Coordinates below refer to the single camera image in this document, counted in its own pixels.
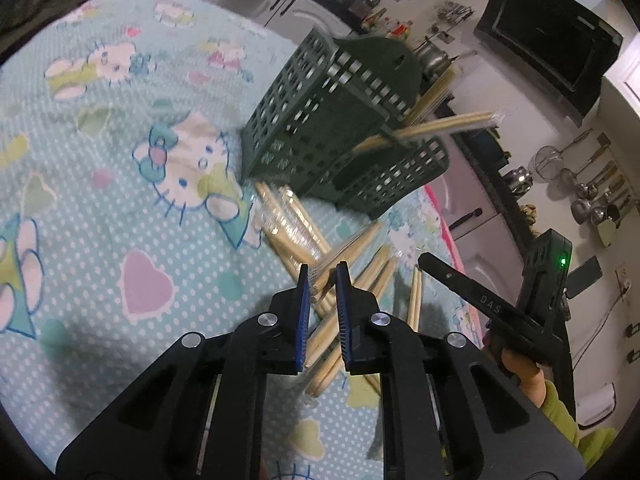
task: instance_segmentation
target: hello kitty tablecloth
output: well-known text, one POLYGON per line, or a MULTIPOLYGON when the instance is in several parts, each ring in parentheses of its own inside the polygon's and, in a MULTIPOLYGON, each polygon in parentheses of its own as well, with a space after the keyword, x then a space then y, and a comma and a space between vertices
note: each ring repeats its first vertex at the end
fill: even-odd
MULTIPOLYGON (((91 0, 2 67, 0 401, 50 468, 181 334, 229 332, 293 286, 236 181, 240 128, 293 51, 200 0, 91 0)), ((367 222, 304 202, 333 245, 367 222)), ((460 260, 427 187, 381 222, 353 272, 390 242, 381 307, 405 316, 417 251, 460 260)), ((475 312, 425 282, 421 331, 478 342, 475 312)), ((304 386, 268 386, 271 478, 381 478, 368 386, 340 375, 317 406, 304 386)))

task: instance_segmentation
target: black cabinet handle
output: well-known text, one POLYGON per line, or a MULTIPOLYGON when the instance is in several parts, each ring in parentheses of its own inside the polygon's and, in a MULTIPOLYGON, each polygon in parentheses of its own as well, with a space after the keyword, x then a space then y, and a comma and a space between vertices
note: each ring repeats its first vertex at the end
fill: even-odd
POLYGON ((295 2, 296 2, 296 0, 291 0, 289 2, 289 5, 280 13, 280 15, 284 16, 284 13, 287 12, 295 2))
POLYGON ((460 227, 467 220, 471 220, 474 216, 480 216, 481 214, 482 214, 482 208, 481 207, 479 207, 475 211, 472 211, 471 213, 467 213, 463 217, 460 217, 455 222, 453 222, 449 226, 449 231, 453 231, 453 229, 455 229, 456 227, 460 227))
POLYGON ((276 2, 271 7, 269 7, 269 10, 275 9, 279 3, 280 3, 280 0, 276 0, 276 2))

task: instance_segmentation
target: silver screw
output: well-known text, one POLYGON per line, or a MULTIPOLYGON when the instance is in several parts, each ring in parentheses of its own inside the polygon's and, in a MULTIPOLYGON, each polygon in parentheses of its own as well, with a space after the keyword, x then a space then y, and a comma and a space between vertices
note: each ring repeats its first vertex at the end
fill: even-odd
POLYGON ((260 314, 258 316, 258 324, 262 326, 273 326, 278 322, 278 316, 276 316, 273 312, 265 312, 264 314, 260 314))
POLYGON ((447 343, 451 346, 455 346, 455 348, 462 348, 466 345, 466 337, 464 337, 460 332, 451 332, 447 335, 447 343))
POLYGON ((378 326, 387 326, 391 323, 391 318, 384 312, 376 312, 371 316, 371 322, 378 326))
POLYGON ((185 348, 196 348, 202 341, 202 336, 200 334, 196 334, 191 332, 182 337, 181 343, 185 348))

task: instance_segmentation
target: green plastic basket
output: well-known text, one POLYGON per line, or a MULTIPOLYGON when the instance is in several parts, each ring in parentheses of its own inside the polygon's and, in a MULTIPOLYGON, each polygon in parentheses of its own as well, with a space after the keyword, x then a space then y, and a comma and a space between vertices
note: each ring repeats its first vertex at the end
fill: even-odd
POLYGON ((242 177, 378 216, 449 165, 439 139, 400 145, 391 134, 415 103, 420 78, 418 60, 399 41, 332 40, 313 29, 242 131, 242 177), (353 155, 376 133, 388 148, 353 155), (394 176, 399 164, 408 166, 394 176))

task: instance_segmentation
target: green sleeve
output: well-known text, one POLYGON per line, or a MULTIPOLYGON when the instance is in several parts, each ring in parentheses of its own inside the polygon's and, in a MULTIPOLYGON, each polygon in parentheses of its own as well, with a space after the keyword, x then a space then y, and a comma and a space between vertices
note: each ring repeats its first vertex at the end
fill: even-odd
POLYGON ((558 391, 551 381, 546 381, 545 402, 540 407, 546 417, 574 444, 582 455, 587 468, 590 468, 605 452, 616 437, 616 430, 606 428, 592 431, 580 438, 580 429, 558 397, 558 391))

